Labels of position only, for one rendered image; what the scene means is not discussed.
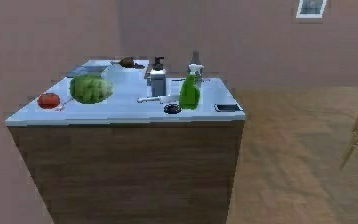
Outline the white framed wall picture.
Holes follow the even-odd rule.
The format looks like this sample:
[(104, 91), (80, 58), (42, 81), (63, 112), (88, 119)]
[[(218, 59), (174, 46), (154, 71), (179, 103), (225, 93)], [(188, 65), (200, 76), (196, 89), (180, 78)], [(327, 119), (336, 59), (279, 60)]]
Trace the white framed wall picture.
[(321, 19), (328, 0), (299, 0), (297, 19)]

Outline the brown wooden kitchen counter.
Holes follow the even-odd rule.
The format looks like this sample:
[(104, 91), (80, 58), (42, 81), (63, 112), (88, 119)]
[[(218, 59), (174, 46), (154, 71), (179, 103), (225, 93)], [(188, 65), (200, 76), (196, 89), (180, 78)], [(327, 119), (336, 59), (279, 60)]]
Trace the brown wooden kitchen counter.
[[(205, 78), (194, 110), (149, 101), (148, 63), (89, 60), (74, 69), (113, 83), (97, 104), (30, 102), (5, 124), (54, 224), (226, 224), (245, 113), (219, 78)], [(236, 106), (219, 112), (217, 106)]]

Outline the green spray bottle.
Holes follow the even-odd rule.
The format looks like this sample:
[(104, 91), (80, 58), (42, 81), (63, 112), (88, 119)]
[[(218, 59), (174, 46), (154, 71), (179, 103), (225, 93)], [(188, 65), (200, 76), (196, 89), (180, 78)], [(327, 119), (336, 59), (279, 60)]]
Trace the green spray bottle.
[(183, 82), (179, 95), (179, 105), (182, 109), (195, 110), (200, 99), (200, 90), (196, 85), (197, 74), (203, 68), (203, 65), (190, 64), (185, 81)]

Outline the silver kitchen knife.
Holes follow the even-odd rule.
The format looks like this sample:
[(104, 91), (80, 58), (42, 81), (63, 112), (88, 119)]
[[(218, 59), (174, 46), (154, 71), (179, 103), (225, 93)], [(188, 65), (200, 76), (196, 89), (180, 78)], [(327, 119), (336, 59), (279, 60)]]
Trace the silver kitchen knife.
[(166, 96), (153, 96), (153, 97), (142, 97), (138, 98), (138, 103), (159, 101), (161, 104), (176, 102), (179, 100), (179, 95), (166, 95)]

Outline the grey soap dispenser bottle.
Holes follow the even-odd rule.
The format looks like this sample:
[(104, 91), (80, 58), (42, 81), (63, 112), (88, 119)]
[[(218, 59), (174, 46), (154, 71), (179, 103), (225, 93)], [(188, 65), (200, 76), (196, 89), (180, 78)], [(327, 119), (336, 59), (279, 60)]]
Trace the grey soap dispenser bottle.
[(166, 70), (162, 63), (163, 57), (156, 57), (150, 71), (151, 91), (154, 97), (166, 94)]

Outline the black mobile phone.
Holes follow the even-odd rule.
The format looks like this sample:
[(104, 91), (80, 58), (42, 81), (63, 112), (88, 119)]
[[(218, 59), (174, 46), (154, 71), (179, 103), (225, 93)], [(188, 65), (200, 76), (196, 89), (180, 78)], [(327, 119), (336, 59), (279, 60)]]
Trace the black mobile phone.
[(215, 104), (214, 108), (216, 112), (243, 111), (243, 109), (238, 104)]

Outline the green lettuce head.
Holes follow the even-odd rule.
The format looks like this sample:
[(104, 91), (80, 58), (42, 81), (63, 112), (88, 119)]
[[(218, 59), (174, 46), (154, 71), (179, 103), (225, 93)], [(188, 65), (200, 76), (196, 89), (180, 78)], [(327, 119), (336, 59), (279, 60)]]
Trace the green lettuce head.
[(113, 84), (101, 76), (84, 74), (70, 81), (69, 91), (71, 97), (81, 104), (96, 104), (113, 94)]

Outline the brown round potato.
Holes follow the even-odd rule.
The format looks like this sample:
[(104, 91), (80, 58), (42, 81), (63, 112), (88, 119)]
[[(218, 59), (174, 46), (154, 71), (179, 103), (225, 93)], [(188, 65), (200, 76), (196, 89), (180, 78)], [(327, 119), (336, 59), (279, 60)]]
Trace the brown round potato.
[(134, 68), (135, 62), (132, 57), (125, 57), (119, 61), (119, 64), (124, 68)]

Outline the red tomato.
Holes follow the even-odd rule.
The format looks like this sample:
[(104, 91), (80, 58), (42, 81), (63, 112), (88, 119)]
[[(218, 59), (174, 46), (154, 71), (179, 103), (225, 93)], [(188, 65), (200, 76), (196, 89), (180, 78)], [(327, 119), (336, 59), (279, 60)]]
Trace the red tomato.
[(44, 93), (37, 99), (37, 104), (42, 109), (53, 109), (60, 104), (60, 97), (55, 93)]

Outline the grey pepper shaker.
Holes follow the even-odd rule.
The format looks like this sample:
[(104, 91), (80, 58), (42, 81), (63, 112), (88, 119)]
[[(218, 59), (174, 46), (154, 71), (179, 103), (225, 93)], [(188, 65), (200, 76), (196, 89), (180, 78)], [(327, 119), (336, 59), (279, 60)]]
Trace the grey pepper shaker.
[(200, 62), (200, 53), (197, 51), (197, 50), (194, 50), (192, 52), (192, 59), (190, 61), (190, 65), (189, 65), (189, 69), (191, 71), (194, 71), (194, 64), (196, 65), (201, 65), (201, 62)]

